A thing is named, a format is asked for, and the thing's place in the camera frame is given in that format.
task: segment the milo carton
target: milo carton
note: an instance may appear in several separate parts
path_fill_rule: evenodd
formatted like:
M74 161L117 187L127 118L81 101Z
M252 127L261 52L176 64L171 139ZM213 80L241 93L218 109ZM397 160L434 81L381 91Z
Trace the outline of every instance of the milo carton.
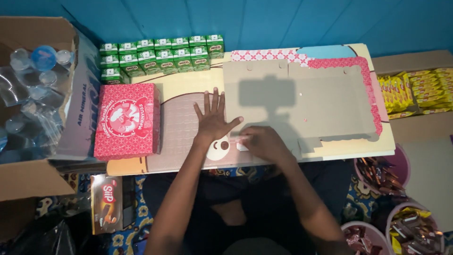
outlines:
M211 69L207 47L205 45L195 46L190 49L190 59L195 71Z
M159 49L171 49L171 38L167 39L154 39L154 49L157 51Z
M139 58L139 65L145 71L146 74L156 74L160 72L159 65L156 61L156 55L154 50L150 49L137 53Z
M209 56L212 59L222 59L225 54L223 46L223 36L221 34L212 34L206 36L206 45Z
M171 42L172 49L181 49L189 47L188 37L173 38Z
M129 77L145 76L145 72L139 66L137 54L120 55L120 67Z
M193 71L189 48L174 49L173 61L180 73Z
M175 74L178 72L178 68L173 62L172 50L156 50L156 61L164 74Z
M102 84L129 84L130 79L119 67L106 68L101 71Z
M120 60L118 59L118 55L107 55L101 56L101 68L108 68L108 67L119 67Z
M189 37L189 47L206 45L206 36L204 35L195 35Z
M152 39L140 40L136 42L137 52L154 49L154 41Z
M137 53L137 42L118 44L120 55Z
M101 44L99 53L101 55L118 54L118 44Z

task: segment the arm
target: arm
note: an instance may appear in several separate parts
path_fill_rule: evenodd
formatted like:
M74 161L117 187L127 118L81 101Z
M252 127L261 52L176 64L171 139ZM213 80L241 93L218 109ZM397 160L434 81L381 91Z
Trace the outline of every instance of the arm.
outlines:
M320 255L352 254L340 226L316 194L296 158L271 127L248 127L241 133L242 143L257 157L276 164L288 181L299 220L311 235Z
M212 108L208 91L204 94L204 115L196 103L193 106L198 116L198 134L154 217L146 244L146 255L178 253L189 223L200 170L208 148L213 141L224 137L243 120L242 117L238 117L231 123L225 123L225 95L222 92L219 101L217 88L214 88Z

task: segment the blue wall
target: blue wall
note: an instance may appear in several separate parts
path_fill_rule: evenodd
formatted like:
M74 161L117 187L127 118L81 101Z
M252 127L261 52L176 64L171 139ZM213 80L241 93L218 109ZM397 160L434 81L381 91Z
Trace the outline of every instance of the blue wall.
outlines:
M2 0L0 15L63 16L106 42L219 33L228 51L453 49L453 0Z

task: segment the red pattern box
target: red pattern box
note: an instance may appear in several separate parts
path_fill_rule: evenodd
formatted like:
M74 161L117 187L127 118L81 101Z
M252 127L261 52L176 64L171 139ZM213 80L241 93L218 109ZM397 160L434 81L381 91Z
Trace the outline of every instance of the red pattern box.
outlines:
M102 85L94 156L108 161L159 154L159 96L154 83Z

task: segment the person's right hand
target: person's right hand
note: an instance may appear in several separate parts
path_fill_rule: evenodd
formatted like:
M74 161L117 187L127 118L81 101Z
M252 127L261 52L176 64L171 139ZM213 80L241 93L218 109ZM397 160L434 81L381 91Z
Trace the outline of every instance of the person's right hand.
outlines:
M295 159L280 136L271 127L247 127L241 131L240 135L248 137L241 143L255 157L276 165Z

